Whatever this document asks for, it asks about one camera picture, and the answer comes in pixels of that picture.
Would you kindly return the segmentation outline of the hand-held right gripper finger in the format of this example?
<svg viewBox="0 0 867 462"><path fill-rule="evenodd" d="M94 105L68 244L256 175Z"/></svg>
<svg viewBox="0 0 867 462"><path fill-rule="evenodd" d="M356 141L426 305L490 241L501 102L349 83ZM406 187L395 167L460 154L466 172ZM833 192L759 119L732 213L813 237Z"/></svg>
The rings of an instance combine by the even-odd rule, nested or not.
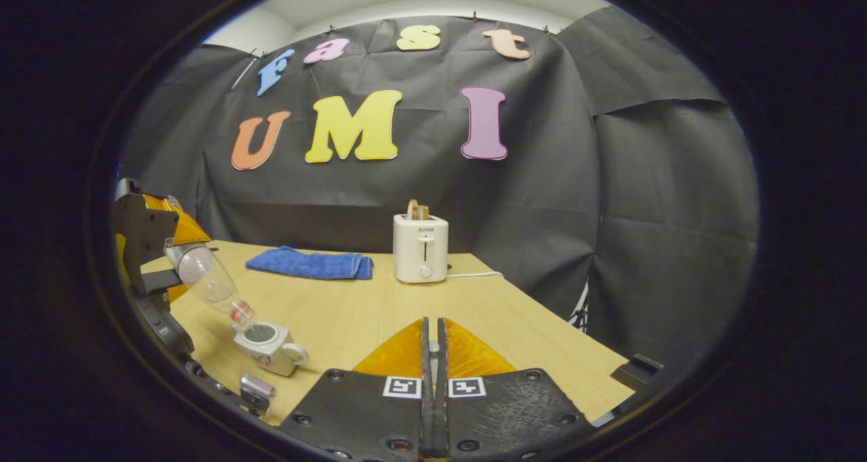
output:
<svg viewBox="0 0 867 462"><path fill-rule="evenodd" d="M429 320L416 320L355 369L325 371L280 432L332 459L421 461L434 401L429 341Z"/></svg>
<svg viewBox="0 0 867 462"><path fill-rule="evenodd" d="M544 369L505 365L457 323L437 323L437 454L449 461L546 461L593 425Z"/></svg>

